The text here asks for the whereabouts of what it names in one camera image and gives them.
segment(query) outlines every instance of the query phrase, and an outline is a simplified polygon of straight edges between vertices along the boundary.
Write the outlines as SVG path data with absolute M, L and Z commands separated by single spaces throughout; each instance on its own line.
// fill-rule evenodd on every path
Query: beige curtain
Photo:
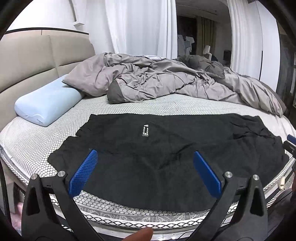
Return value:
M 216 44 L 216 22 L 200 16 L 197 20 L 197 45 L 196 54 L 202 56 L 203 49 L 206 45 L 210 45 L 211 54 L 214 54 Z

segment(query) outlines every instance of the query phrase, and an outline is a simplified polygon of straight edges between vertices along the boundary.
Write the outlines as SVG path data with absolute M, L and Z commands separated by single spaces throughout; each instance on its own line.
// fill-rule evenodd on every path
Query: black cloth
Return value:
M 148 136 L 143 136 L 144 125 L 149 125 Z M 263 186 L 288 162 L 281 138 L 258 116 L 91 115 L 76 135 L 68 137 L 48 162 L 71 177 L 89 149 L 96 149 L 98 164 L 83 189 L 134 208 L 211 208 L 215 199 L 193 166 L 196 150 L 222 172 L 258 174 Z
M 215 55 L 212 55 L 211 61 L 218 61 Z

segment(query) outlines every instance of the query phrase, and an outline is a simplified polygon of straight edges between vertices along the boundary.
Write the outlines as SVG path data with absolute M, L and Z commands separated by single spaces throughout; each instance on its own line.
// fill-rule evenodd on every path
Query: gray comforter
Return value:
M 140 102 L 178 93 L 246 104 L 283 115 L 276 97 L 258 80 L 238 75 L 218 62 L 206 61 L 200 57 L 198 67 L 193 69 L 176 60 L 155 61 L 146 57 L 101 53 L 79 63 L 63 82 L 94 97 L 107 94 L 112 104 Z

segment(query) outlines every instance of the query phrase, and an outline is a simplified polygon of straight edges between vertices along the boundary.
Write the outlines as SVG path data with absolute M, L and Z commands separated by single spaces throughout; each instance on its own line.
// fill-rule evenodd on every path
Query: cable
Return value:
M 0 185 L 1 185 L 2 196 L 3 196 L 4 214 L 5 214 L 6 218 L 8 219 L 9 223 L 11 224 L 11 216 L 10 216 L 6 181 L 5 181 L 5 176 L 4 176 L 4 171 L 3 171 L 3 166 L 2 166 L 1 161 L 0 161 Z

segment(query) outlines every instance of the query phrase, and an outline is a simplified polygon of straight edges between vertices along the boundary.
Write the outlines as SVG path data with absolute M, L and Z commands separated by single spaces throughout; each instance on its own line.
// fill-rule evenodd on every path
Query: human hand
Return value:
M 153 235 L 152 228 L 143 228 L 130 236 L 127 236 L 122 241 L 150 241 Z

